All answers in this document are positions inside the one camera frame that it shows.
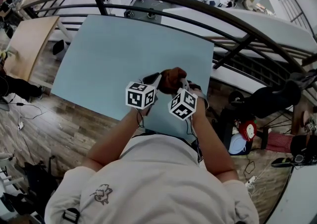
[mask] white t-shirt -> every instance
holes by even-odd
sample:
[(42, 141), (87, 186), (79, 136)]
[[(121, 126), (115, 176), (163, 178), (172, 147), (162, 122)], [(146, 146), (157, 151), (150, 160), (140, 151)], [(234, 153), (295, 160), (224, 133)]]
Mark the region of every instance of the white t-shirt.
[(46, 224), (70, 224), (62, 215), (77, 208), (81, 224), (258, 224), (245, 185), (221, 183), (200, 168), (197, 153), (177, 138), (139, 136), (120, 159), (100, 171), (66, 172), (45, 211)]

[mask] logo print on shirt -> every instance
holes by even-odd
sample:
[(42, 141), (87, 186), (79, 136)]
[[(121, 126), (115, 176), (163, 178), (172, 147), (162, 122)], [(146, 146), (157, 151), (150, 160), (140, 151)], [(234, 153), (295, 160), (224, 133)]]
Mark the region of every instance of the logo print on shirt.
[(99, 186), (99, 188), (91, 195), (95, 196), (95, 200), (97, 202), (102, 203), (102, 205), (109, 204), (109, 194), (112, 192), (112, 189), (109, 187), (109, 184), (102, 184)]

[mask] metal railing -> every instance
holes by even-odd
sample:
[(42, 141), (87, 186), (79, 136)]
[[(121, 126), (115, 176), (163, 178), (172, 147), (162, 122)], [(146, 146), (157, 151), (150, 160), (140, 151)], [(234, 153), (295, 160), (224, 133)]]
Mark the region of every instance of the metal railing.
[(279, 0), (283, 5), (290, 22), (307, 29), (315, 39), (315, 34), (306, 15), (298, 4), (297, 0)]
[[(68, 17), (76, 17), (76, 18), (84, 17), (85, 18), (88, 16), (88, 14), (83, 12), (76, 13), (76, 14), (65, 14), (65, 11), (63, 12), (63, 14), (59, 14), (58, 13), (59, 10), (67, 9), (67, 8), (78, 8), (78, 11), (80, 12), (82, 8), (94, 7), (94, 8), (97, 8), (97, 10), (95, 11), (96, 13), (104, 15), (104, 16), (111, 16), (111, 17), (115, 15), (109, 15), (106, 8), (119, 8), (119, 9), (140, 11), (140, 12), (146, 12), (146, 13), (151, 12), (156, 15), (169, 17), (172, 19), (176, 19), (176, 20), (180, 20), (180, 21), (192, 24), (194, 26), (199, 26), (213, 33), (216, 33), (216, 36), (218, 36), (217, 38), (205, 37), (205, 36), (199, 36), (197, 34), (194, 34), (179, 28), (163, 25), (156, 22), (149, 22), (150, 24), (159, 24), (164, 27), (177, 29), (179, 31), (188, 33), (190, 35), (193, 35), (193, 36), (202, 38), (206, 41), (214, 43), (215, 47), (217, 48), (216, 51), (213, 51), (213, 62), (215, 63), (215, 65), (213, 66), (214, 69), (218, 69), (219, 67), (223, 66), (233, 71), (236, 71), (238, 73), (241, 73), (249, 78), (252, 78), (258, 82), (261, 82), (267, 86), (279, 86), (283, 84), (289, 78), (289, 75), (292, 72), (305, 72), (304, 69), (286, 51), (287, 47), (283, 48), (282, 46), (277, 44), (274, 40), (272, 40), (270, 37), (266, 36), (261, 31), (259, 31), (258, 29), (244, 22), (243, 20), (233, 16), (232, 14), (197, 0), (159, 0), (159, 1), (168, 2), (171, 4), (187, 7), (198, 12), (202, 12), (204, 14), (217, 18), (223, 22), (226, 22), (232, 25), (233, 27), (236, 27), (244, 31), (246, 35), (242, 38), (238, 38), (238, 37), (232, 36), (231, 34), (223, 32), (222, 30), (217, 29), (213, 26), (206, 25), (204, 23), (201, 23), (201, 22), (198, 22), (183, 16), (179, 16), (179, 15), (175, 15), (175, 14), (171, 14), (171, 13), (163, 12), (159, 10), (154, 10), (150, 8), (132, 6), (132, 5), (106, 4), (103, 2), (103, 0), (94, 0), (95, 3), (90, 3), (90, 4), (68, 4), (68, 5), (54, 6), (50, 8), (42, 8), (38, 10), (34, 9), (34, 7), (37, 7), (38, 5), (49, 2), (49, 1), (56, 1), (56, 0), (33, 0), (29, 3), (23, 4), (21, 8), (25, 10), (25, 12), (31, 18), (38, 18), (38, 17), (41, 17), (41, 15), (45, 16), (43, 15), (43, 12), (54, 10), (54, 12), (56, 12), (56, 14), (54, 13), (54, 15), (60, 16), (61, 21), (64, 25), (74, 25), (78, 27), (81, 26), (82, 21), (67, 21)], [(143, 21), (142, 19), (133, 19), (133, 18), (131, 20)], [(67, 29), (70, 31), (78, 30), (78, 28), (67, 28)], [(302, 56), (311, 55), (311, 54), (307, 54), (307, 52), (305, 53), (305, 51), (303, 50), (295, 49), (292, 47), (288, 47), (288, 49)], [(256, 54), (257, 57), (249, 56), (247, 54), (249, 52)], [(275, 56), (277, 54), (280, 57), (280, 60), (282, 61), (272, 59), (272, 57), (269, 56), (269, 53), (274, 53)], [(308, 92), (313, 97), (313, 99), (317, 101), (315, 92), (314, 93), (311, 93), (310, 91)]]

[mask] light blue board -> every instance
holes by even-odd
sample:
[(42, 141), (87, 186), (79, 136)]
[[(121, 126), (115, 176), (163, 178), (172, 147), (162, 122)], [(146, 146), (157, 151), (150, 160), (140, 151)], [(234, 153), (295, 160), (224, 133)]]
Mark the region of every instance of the light blue board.
[[(207, 92), (213, 43), (164, 26), (126, 18), (89, 15), (66, 52), (52, 93), (87, 109), (121, 120), (130, 110), (130, 81), (180, 67)], [(158, 101), (145, 127), (193, 141), (186, 122), (168, 112), (171, 96)]]

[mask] wooden floor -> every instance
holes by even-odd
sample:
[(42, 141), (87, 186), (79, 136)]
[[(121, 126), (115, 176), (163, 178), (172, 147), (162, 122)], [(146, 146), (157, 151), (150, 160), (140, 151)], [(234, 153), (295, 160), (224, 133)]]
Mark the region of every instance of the wooden floor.
[[(0, 32), (0, 49), (7, 43), (8, 39), (3, 32)], [(33, 76), (48, 83), (53, 83), (60, 65), (60, 62), (56, 61), (52, 55), (52, 46), (53, 43), (49, 42), (33, 73)], [(226, 85), (210, 81), (208, 93), (210, 105), (220, 113), (227, 104), (229, 93), (233, 90)], [(17, 96), (13, 103), (20, 101)], [(10, 112), (0, 110), (0, 151), (14, 153), (17, 162), (22, 166), (24, 162), (38, 163), (41, 160), (47, 164), (49, 156), (55, 155), (52, 168), (53, 174), (57, 176), (80, 165), (91, 146), (104, 138), (117, 123), (112, 118), (70, 103), (53, 94), (44, 95), (41, 100), (34, 100), (32, 104), (39, 107), (43, 114), (35, 119), (22, 119), (25, 127), (21, 133), (17, 131), (19, 116), (34, 117), (41, 113), (40, 110), (33, 106), (18, 107), (16, 105), (10, 105)], [(258, 126), (264, 125), (277, 115), (274, 114), (264, 120), (259, 119)], [(280, 130), (286, 132), (288, 128), (283, 127)], [(259, 147), (260, 143), (260, 139), (256, 139), (253, 148)], [(270, 167), (272, 160), (285, 157), (285, 154), (256, 150), (252, 151), (248, 157), (255, 162), (255, 169), (247, 175), (247, 179), (252, 175), (260, 176), (254, 184), (255, 190), (250, 190), (250, 193), (253, 193), (252, 200), (259, 212), (260, 223), (263, 223), (282, 192), (290, 169)], [(233, 159), (241, 181), (245, 182), (243, 170), (249, 162), (248, 159), (246, 156)], [(17, 171), (9, 167), (9, 175), (16, 176)], [(20, 183), (19, 186), (25, 190), (27, 183)]]

